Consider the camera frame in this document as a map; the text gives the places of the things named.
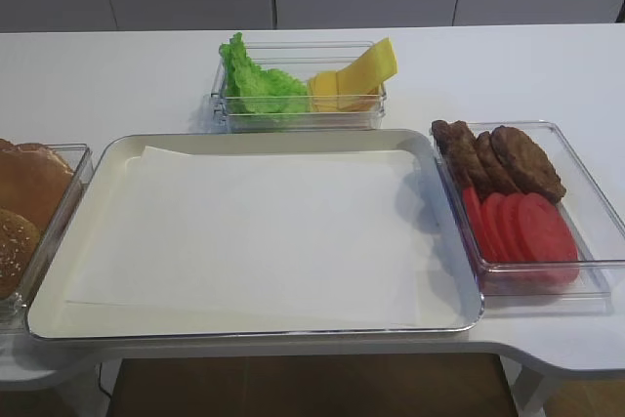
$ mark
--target white countertop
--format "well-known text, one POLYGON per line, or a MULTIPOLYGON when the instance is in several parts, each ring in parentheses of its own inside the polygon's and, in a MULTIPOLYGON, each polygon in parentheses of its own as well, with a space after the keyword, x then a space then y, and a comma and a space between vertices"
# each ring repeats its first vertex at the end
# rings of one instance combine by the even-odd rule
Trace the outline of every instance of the white countertop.
MULTIPOLYGON (((86 143, 98 159, 109 142, 122 136, 192 131, 197 128, 202 96, 212 86, 217 48, 231 34, 0 35, 0 137, 15 142, 86 143)), ((625 147, 625 111, 620 103, 624 26, 244 33, 247 41, 255 42, 378 40, 385 36, 393 40, 399 74, 387 83, 383 127, 426 133, 434 119, 556 122, 617 212, 625 215, 625 163, 619 151, 625 147)), ((543 371, 604 376, 625 370, 625 284, 613 294, 613 303, 615 314, 599 316, 502 318, 486 311, 468 333, 432 338, 430 345, 424 345, 423 338, 389 341, 379 350, 523 351, 524 361, 543 371)), ((321 353, 325 353, 323 344, 319 343, 321 353)), ((350 349, 342 344, 344 353, 371 350, 368 340, 354 341, 350 349)), ((43 365, 38 369, 41 360, 26 358, 21 352, 12 354, 12 350, 8 341, 0 352, 0 386, 42 383, 47 376, 52 380, 55 368, 71 363, 70 354, 48 365, 48 370, 43 365)), ((128 354, 142 352, 131 348, 128 354)))

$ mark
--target cooked meat patty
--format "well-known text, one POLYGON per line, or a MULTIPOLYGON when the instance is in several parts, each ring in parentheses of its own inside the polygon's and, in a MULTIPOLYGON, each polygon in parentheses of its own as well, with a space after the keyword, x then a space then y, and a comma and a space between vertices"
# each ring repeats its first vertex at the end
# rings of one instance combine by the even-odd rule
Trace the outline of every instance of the cooked meat patty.
POLYGON ((474 186, 480 200, 493 193, 493 184, 481 166, 474 148, 476 137, 466 122, 447 124, 444 121, 434 121, 432 134, 461 188, 474 186))
POLYGON ((566 194, 547 154, 525 132, 499 126, 490 142, 503 167, 523 192, 537 192, 556 204, 566 194))
POLYGON ((501 165, 501 162, 492 149, 490 144, 490 133, 488 131, 482 132, 478 135, 475 148, 478 153, 481 166, 484 167, 484 170, 490 177, 490 181, 495 186, 496 191, 501 192, 502 194, 521 192, 506 169, 501 165))

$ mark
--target wooden floor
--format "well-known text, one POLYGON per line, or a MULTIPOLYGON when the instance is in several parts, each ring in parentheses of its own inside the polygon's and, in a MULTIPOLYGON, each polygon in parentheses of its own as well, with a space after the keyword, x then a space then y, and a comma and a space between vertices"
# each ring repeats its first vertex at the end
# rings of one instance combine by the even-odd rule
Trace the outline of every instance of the wooden floor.
MULTIPOLYGON (((625 416, 625 381, 567 383, 548 417, 625 416)), ((488 354, 126 360, 110 417, 514 417, 488 354)), ((54 391, 0 393, 2 417, 71 417, 54 391)))

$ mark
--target baking sheet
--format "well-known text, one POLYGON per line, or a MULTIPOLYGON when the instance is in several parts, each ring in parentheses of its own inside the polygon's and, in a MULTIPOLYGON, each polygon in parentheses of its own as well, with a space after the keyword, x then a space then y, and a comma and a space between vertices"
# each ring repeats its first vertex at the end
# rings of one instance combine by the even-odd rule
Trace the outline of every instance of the baking sheet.
POLYGON ((118 142, 35 299, 30 330, 75 338, 468 327, 481 296, 455 227, 443 241, 452 219, 446 201, 432 203, 444 195, 431 152, 417 149, 430 148, 427 139, 363 134, 293 136, 288 146, 280 143, 289 136, 272 135, 118 142))

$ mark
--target white paper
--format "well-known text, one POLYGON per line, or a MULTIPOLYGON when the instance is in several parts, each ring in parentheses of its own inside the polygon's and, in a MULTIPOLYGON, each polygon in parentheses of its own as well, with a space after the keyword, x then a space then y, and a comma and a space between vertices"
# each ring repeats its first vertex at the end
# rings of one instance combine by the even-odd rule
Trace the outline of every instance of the white paper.
POLYGON ((129 166, 71 302, 418 321, 413 157, 186 155, 129 166))

